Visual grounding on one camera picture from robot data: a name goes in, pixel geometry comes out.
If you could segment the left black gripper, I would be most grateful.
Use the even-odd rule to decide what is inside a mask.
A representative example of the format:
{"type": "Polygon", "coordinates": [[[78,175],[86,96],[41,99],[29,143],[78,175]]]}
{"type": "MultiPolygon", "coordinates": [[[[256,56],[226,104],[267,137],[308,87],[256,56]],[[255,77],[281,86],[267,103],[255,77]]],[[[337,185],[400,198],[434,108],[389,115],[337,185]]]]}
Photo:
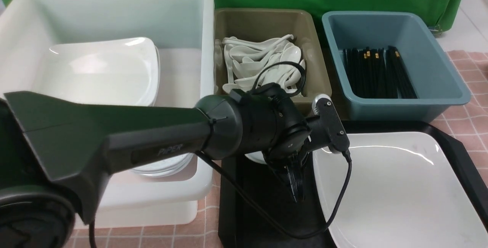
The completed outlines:
{"type": "Polygon", "coordinates": [[[309,141],[311,127],[291,97],[277,84],[264,86],[276,118],[276,134],[265,149],[266,164],[274,174],[280,175],[295,203],[304,200],[304,166],[308,152],[303,145],[309,141]]]}

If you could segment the left dark grey robot arm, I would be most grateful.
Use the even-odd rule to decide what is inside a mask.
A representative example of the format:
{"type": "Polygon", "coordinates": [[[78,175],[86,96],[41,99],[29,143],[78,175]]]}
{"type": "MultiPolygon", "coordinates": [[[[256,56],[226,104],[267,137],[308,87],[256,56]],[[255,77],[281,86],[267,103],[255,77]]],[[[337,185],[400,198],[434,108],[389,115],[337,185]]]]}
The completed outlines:
{"type": "Polygon", "coordinates": [[[1,99],[1,247],[61,248],[94,227],[111,177],[185,153],[262,151],[282,169],[311,128],[277,85],[202,97],[191,109],[79,104],[31,91],[1,99]]]}

